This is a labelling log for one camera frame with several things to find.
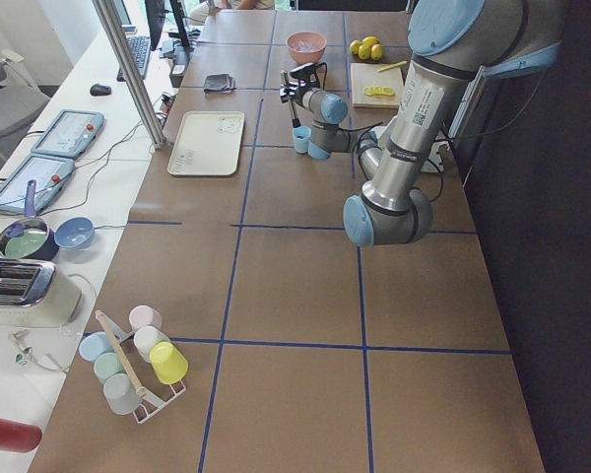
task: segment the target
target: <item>yellow fruit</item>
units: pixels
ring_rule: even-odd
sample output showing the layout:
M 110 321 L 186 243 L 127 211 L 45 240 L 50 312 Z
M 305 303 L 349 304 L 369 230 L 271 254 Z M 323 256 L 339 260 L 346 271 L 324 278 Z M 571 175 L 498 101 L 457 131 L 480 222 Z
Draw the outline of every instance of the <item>yellow fruit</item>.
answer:
M 370 58 L 370 47 L 362 44 L 359 46 L 359 59 L 366 61 Z
M 370 50 L 370 59 L 373 61 L 380 61 L 384 52 L 383 44 L 375 44 Z
M 361 41 L 355 39 L 351 42 L 351 53 L 352 54 L 359 54 L 359 47 L 361 46 Z
M 376 36 L 367 36 L 361 40 L 361 44 L 365 47 L 373 47 L 375 44 L 379 44 L 379 40 Z

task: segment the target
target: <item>white table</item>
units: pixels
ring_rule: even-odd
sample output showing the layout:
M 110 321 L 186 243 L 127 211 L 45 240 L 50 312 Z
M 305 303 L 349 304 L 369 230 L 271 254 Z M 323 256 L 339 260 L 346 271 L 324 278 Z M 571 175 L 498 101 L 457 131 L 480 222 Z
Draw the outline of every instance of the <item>white table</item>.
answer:
M 85 52 L 68 78 L 59 88 L 44 112 L 31 127 L 31 131 L 44 130 L 57 113 L 64 108 L 100 111 L 105 125 L 77 166 L 101 157 L 114 143 L 120 141 L 140 120 L 127 85 L 115 80 L 118 63 L 106 35 L 101 32 Z M 162 92 L 174 93 L 168 79 L 168 65 L 153 53 L 145 85 L 152 101 Z M 103 83 L 112 87 L 106 97 L 92 97 L 90 86 Z M 7 177 L 27 156 L 39 135 L 25 138 L 0 172 Z M 140 189 L 151 160 L 153 148 L 144 128 L 140 126 L 133 138 L 117 146 L 109 157 L 108 165 L 98 173 L 85 205 L 72 210 L 52 212 L 42 218 L 56 229 L 62 222 L 75 216 L 87 216 L 99 226 L 115 229 L 97 230 L 92 245 L 82 251 L 60 249 L 53 262 L 66 274 L 78 274 L 73 280 L 82 290 L 82 298 L 71 321 L 61 328 L 29 329 L 24 338 L 33 347 L 36 358 L 49 355 L 60 366 L 68 367 L 75 355 L 85 324 L 92 313 L 97 292 L 122 236 L 129 209 Z M 59 198 L 48 210 L 67 208 L 83 202 L 91 175 L 104 160 L 85 166 L 75 172 Z M 0 231 L 17 217 L 0 215 Z M 17 422 L 46 427 L 59 394 L 65 374 L 48 372 L 28 363 L 25 367 L 15 363 L 17 350 L 8 340 L 16 327 L 0 325 L 0 417 Z M 33 460 L 30 453 L 0 451 L 0 473 L 25 472 Z

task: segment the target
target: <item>saucepan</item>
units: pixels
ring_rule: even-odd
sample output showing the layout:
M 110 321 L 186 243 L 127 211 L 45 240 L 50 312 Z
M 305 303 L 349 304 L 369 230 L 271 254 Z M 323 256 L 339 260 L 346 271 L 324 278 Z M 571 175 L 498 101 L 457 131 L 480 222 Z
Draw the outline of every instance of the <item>saucepan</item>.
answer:
M 0 234 L 0 254 L 12 259 L 42 259 L 50 261 L 55 257 L 59 246 L 54 232 L 34 208 L 36 181 L 27 184 L 24 202 L 24 215 Z

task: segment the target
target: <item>black mouse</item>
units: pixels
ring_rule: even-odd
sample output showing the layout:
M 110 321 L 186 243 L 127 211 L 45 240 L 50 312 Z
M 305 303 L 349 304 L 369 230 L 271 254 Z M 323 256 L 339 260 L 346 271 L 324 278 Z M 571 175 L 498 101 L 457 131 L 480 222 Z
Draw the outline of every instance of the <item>black mouse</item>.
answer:
M 108 96 L 111 94 L 111 87 L 105 86 L 103 84 L 94 84 L 90 87 L 90 95 L 97 97 L 97 96 Z

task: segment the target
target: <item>white tray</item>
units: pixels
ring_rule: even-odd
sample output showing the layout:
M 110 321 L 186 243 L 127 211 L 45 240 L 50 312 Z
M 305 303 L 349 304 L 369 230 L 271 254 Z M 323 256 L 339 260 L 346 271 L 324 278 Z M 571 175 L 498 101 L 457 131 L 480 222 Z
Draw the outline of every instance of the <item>white tray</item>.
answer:
M 187 111 L 168 160 L 172 175 L 232 175 L 238 166 L 245 114 Z

